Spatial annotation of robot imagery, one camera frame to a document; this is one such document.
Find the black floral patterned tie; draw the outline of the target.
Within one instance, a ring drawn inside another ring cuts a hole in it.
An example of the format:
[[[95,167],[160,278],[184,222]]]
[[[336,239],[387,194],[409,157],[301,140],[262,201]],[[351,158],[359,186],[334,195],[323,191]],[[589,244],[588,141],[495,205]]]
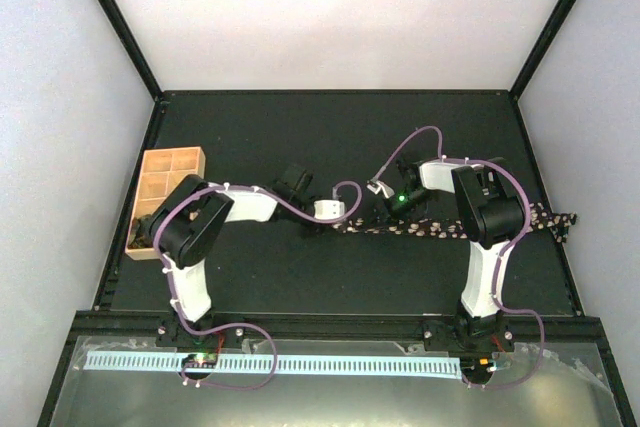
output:
[[[554,212],[541,202],[531,203],[531,220],[527,233],[549,231],[555,243],[565,243],[569,230],[578,221],[574,212]],[[417,221],[394,221],[390,224],[367,225],[363,219],[348,220],[332,226],[341,234],[411,236],[427,239],[468,240],[461,220],[423,218]]]

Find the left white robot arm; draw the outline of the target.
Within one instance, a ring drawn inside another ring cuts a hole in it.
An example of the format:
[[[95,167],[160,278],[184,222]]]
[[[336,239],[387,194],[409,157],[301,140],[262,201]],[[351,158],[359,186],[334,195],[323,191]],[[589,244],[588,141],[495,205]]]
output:
[[[287,219],[305,226],[335,222],[346,213],[343,202],[309,197],[312,176],[289,170],[269,187],[233,186],[188,174],[156,210],[140,220],[144,240],[168,263],[172,278],[170,304],[183,313],[179,333],[193,346],[207,344],[215,323],[205,314],[212,307],[205,260],[222,228],[232,222]]]

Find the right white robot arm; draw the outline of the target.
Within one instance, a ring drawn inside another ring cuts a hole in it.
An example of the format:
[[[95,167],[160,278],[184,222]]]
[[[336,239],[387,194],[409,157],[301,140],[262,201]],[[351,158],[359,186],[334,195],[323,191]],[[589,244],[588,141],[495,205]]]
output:
[[[372,190],[383,198],[388,218],[408,219],[435,191],[455,197],[470,250],[454,335],[461,347],[479,349],[498,330],[506,265],[530,223],[523,189],[502,158],[478,162],[442,157],[422,163],[399,161],[397,166],[405,181],[399,192],[373,181]]]

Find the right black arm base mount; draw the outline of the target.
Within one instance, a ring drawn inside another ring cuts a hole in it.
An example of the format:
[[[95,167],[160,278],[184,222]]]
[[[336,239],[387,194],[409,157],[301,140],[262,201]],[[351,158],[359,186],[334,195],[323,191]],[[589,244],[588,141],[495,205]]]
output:
[[[471,353],[512,352],[513,341],[505,337],[508,326],[501,314],[485,319],[464,315],[436,316],[422,322],[427,350]]]

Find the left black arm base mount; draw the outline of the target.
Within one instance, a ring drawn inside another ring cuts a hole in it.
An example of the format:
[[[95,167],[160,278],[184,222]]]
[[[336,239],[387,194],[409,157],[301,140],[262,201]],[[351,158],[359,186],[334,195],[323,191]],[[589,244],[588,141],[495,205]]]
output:
[[[189,328],[199,331],[193,334],[187,330],[176,314],[163,317],[158,325],[156,345],[158,347],[174,347],[178,351],[204,349],[213,351],[215,348],[239,349],[244,340],[245,327],[232,326],[220,332],[204,334],[204,331],[222,325],[221,319],[213,315],[206,315],[197,322],[187,322]]]

